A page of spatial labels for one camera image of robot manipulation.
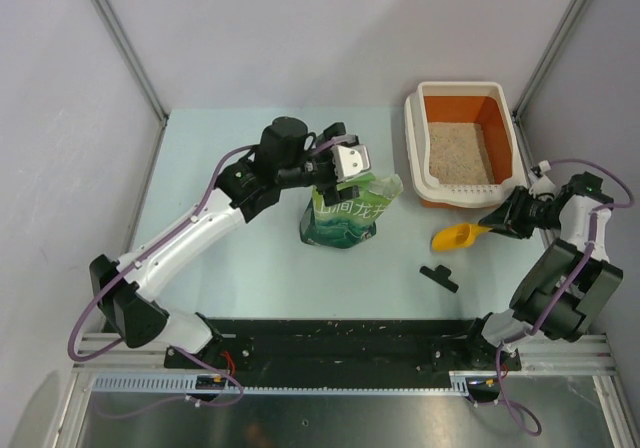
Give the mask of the orange plastic scoop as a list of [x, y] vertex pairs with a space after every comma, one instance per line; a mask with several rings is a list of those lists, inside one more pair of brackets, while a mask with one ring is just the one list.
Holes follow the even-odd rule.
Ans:
[[490, 231], [491, 228], [479, 224], [461, 223], [454, 225], [437, 233], [431, 241], [431, 248], [436, 252], [468, 248], [476, 242], [480, 235]]

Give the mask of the green litter bag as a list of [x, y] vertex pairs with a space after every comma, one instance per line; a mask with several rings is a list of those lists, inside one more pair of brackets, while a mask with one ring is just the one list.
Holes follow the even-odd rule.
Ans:
[[358, 196], [327, 206], [318, 190], [312, 189], [299, 224], [303, 243], [349, 249], [372, 238], [377, 233], [377, 219], [404, 190], [398, 174], [379, 177], [372, 173], [340, 185], [340, 188], [357, 188]]

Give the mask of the black bag clip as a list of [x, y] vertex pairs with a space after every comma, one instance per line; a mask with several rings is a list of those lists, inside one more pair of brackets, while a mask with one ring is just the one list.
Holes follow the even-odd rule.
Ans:
[[451, 279], [451, 270], [444, 265], [438, 265], [435, 268], [421, 266], [419, 272], [453, 294], [459, 290], [459, 285]]

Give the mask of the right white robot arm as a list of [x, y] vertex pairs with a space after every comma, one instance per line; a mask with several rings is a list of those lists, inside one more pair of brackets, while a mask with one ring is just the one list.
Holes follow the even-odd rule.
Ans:
[[497, 347], [512, 350], [538, 333], [575, 342], [619, 287], [623, 272], [606, 253], [605, 230], [616, 203], [602, 179], [588, 171], [556, 187], [536, 169], [530, 187], [518, 186], [479, 224], [495, 234], [528, 239], [535, 230], [554, 240], [516, 288], [509, 307], [486, 317], [481, 334], [461, 344], [463, 361], [484, 369]]

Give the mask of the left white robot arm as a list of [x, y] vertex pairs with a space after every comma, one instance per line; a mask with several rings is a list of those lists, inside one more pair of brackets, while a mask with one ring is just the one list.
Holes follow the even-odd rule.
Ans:
[[222, 157], [202, 198], [139, 248], [89, 265], [96, 308], [127, 347], [153, 341], [185, 351], [197, 366], [214, 365], [221, 344], [205, 318], [163, 307], [169, 282], [224, 236], [279, 202], [286, 189], [314, 187], [327, 206], [357, 197], [349, 181], [371, 168], [367, 148], [341, 122], [315, 134], [296, 118], [278, 117], [258, 143]]

